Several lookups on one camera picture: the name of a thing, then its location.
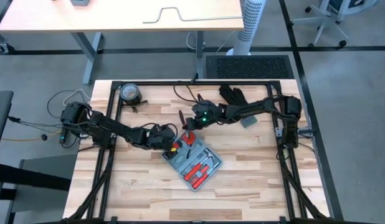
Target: black glove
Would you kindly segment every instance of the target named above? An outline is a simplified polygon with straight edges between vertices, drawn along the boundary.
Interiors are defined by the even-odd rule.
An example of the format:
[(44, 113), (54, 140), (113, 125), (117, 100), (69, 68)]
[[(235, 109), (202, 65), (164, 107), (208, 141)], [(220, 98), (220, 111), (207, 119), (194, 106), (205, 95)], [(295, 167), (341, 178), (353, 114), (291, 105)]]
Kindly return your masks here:
[(244, 94), (238, 88), (231, 90), (229, 85), (221, 85), (219, 88), (220, 95), (228, 102), (229, 105), (247, 105)]

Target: chair base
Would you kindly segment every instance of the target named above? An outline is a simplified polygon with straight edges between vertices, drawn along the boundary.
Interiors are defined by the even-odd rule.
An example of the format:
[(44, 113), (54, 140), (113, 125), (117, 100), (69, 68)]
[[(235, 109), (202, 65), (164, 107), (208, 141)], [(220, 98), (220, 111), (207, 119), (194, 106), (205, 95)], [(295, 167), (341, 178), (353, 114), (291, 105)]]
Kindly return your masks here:
[(313, 10), (318, 16), (316, 17), (308, 17), (308, 18), (301, 18), (301, 19), (293, 19), (291, 21), (290, 25), (295, 24), (309, 24), (309, 23), (319, 23), (319, 26), (317, 27), (317, 35), (313, 43), (309, 45), (309, 47), (314, 47), (318, 40), (320, 39), (321, 34), (324, 31), (325, 27), (333, 27), (336, 28), (345, 38), (345, 40), (342, 40), (340, 42), (340, 47), (344, 47), (346, 45), (346, 40), (349, 39), (349, 37), (345, 34), (345, 32), (338, 26), (338, 17), (332, 13), (326, 12), (323, 13), (320, 11), (320, 9), (314, 5), (311, 5), (305, 9), (305, 12), (309, 13), (311, 10)]

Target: duct tape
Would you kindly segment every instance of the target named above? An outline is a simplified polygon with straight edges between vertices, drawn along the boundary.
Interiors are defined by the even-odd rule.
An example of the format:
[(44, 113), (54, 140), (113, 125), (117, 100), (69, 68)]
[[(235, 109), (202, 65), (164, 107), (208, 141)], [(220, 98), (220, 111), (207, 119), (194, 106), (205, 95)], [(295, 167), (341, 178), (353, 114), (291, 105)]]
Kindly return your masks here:
[(143, 99), (137, 85), (132, 83), (126, 84), (120, 89), (120, 97), (130, 106), (138, 105), (141, 103), (141, 99)]

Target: wooden tabletop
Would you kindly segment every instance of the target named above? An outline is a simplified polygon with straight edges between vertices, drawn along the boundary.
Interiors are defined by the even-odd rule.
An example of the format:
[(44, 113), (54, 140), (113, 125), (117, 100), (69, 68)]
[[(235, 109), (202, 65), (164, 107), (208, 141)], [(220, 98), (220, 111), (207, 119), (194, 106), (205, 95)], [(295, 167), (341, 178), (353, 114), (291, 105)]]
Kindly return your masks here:
[(239, 0), (90, 0), (88, 6), (74, 6), (70, 0), (13, 0), (0, 23), (0, 31), (155, 31), (155, 30), (239, 30), (242, 19), (183, 22), (183, 19), (241, 16)]
[[(283, 94), (300, 97), (295, 80), (281, 80)], [(107, 110), (111, 80), (97, 80), (91, 105), (103, 113)], [(267, 96), (264, 86), (238, 86), (248, 102)], [(218, 86), (191, 86), (192, 92), (214, 103), (225, 103)], [(174, 123), (181, 131), (178, 110), (185, 117), (193, 116), (191, 103), (180, 100), (172, 86), (140, 86), (148, 104), (139, 107), (139, 113), (124, 108), (121, 122), (140, 126), (155, 122)], [(185, 86), (177, 86), (178, 93), (190, 98)], [(212, 126), (196, 131), (224, 163), (198, 192), (192, 192), (178, 174), (161, 157), (160, 151), (145, 151), (131, 147), (118, 138), (113, 165), (105, 219), (118, 216), (118, 220), (279, 220), (288, 217), (282, 184), (277, 147), (271, 116), (255, 116), (258, 123), (244, 129), (241, 124)], [(305, 115), (299, 126), (307, 125)], [(312, 146), (307, 139), (301, 143)], [(85, 140), (80, 147), (91, 145)], [(306, 147), (295, 149), (302, 186), (306, 194), (328, 215), (323, 187), (314, 153)], [(69, 217), (83, 202), (92, 187), (98, 149), (80, 152), (69, 190), (64, 217)], [(293, 191), (295, 211), (298, 200)], [(95, 216), (101, 201), (99, 193)]]

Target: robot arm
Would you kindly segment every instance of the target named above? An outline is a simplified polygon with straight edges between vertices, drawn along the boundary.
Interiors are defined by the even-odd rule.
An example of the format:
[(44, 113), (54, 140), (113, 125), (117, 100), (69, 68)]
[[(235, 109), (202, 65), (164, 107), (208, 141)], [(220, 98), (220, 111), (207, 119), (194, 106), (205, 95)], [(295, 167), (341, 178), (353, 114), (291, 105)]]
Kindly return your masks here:
[[(284, 113), (279, 112), (274, 103), (281, 102)], [(298, 147), (298, 121), (302, 112), (302, 104), (293, 96), (277, 95), (265, 98), (248, 105), (216, 106), (209, 100), (201, 100), (192, 107), (195, 117), (187, 118), (184, 122), (183, 114), (179, 112), (183, 129), (195, 130), (206, 128), (211, 124), (233, 124), (248, 116), (270, 113), (284, 123), (282, 140), (287, 147)]]
[(101, 112), (92, 111), (85, 103), (78, 102), (67, 105), (61, 114), (61, 122), (77, 137), (88, 134), (95, 144), (105, 148), (113, 145), (112, 135), (115, 134), (135, 147), (170, 151), (176, 137), (168, 125), (154, 124), (151, 129), (143, 126), (131, 128), (107, 118)]

